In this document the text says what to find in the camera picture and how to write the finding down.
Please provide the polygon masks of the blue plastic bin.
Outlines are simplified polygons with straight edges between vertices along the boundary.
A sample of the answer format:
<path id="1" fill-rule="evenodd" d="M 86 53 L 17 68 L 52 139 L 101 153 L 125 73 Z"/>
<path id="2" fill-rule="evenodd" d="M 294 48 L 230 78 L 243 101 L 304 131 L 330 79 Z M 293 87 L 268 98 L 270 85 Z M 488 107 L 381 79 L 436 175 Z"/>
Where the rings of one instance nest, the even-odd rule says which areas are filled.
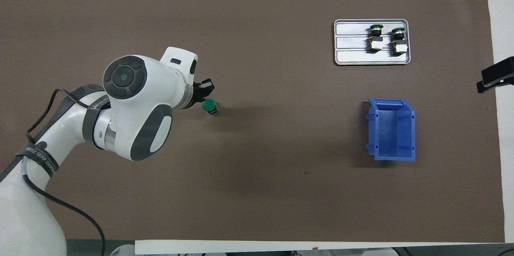
<path id="1" fill-rule="evenodd" d="M 416 160 L 416 114 L 407 100 L 369 98 L 368 143 L 377 161 Z"/>

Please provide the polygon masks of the green push button switch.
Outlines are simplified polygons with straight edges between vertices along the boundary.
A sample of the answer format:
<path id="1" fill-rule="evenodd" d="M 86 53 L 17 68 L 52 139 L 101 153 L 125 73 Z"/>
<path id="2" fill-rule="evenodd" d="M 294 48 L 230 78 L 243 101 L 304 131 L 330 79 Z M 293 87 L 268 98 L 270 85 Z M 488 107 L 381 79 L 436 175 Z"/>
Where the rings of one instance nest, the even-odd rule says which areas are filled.
<path id="1" fill-rule="evenodd" d="M 373 24 L 369 27 L 367 42 L 367 53 L 377 53 L 383 49 L 382 24 Z"/>
<path id="2" fill-rule="evenodd" d="M 390 39 L 391 56 L 398 57 L 407 53 L 409 49 L 409 40 L 406 37 L 405 27 L 397 27 L 392 29 Z"/>
<path id="3" fill-rule="evenodd" d="M 207 97 L 202 102 L 202 109 L 206 111 L 209 115 L 214 115 L 219 112 L 217 103 L 215 100 L 213 100 L 211 97 Z"/>

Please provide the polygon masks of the grey metal tray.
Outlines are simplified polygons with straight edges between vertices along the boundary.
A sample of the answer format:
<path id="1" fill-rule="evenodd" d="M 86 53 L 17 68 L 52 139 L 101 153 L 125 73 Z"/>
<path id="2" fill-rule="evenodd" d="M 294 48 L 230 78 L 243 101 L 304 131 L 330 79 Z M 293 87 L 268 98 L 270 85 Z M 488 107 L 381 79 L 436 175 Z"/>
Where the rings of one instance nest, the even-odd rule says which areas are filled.
<path id="1" fill-rule="evenodd" d="M 383 49 L 367 53 L 369 27 L 382 24 Z M 397 27 L 406 28 L 409 49 L 406 54 L 391 56 L 390 34 Z M 409 24 L 403 18 L 340 18 L 334 22 L 334 61 L 339 66 L 399 66 L 411 62 Z"/>

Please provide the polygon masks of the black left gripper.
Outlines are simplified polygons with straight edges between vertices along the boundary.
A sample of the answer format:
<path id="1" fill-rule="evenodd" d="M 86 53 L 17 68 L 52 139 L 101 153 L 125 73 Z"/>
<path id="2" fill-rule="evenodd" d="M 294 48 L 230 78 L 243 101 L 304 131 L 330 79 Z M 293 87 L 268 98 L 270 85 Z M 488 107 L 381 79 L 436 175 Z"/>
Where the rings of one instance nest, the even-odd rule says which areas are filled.
<path id="1" fill-rule="evenodd" d="M 202 82 L 193 82 L 193 94 L 191 100 L 186 105 L 186 109 L 189 109 L 196 103 L 201 102 L 201 99 L 205 96 L 211 95 L 214 89 L 215 86 L 211 79 L 206 79 Z"/>

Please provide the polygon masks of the brown table mat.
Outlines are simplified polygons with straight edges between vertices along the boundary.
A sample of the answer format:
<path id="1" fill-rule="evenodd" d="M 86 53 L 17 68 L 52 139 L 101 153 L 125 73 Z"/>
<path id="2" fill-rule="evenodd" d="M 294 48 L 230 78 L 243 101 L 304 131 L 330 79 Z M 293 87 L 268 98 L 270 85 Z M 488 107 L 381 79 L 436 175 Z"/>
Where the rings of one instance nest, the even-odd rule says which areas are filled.
<path id="1" fill-rule="evenodd" d="M 337 65 L 340 18 L 405 19 L 411 62 Z M 141 162 L 78 145 L 47 186 L 108 239 L 505 240 L 488 0 L 0 0 L 0 172 L 54 89 L 167 47 L 219 113 L 175 111 Z M 413 107 L 414 162 L 368 154 L 369 98 Z"/>

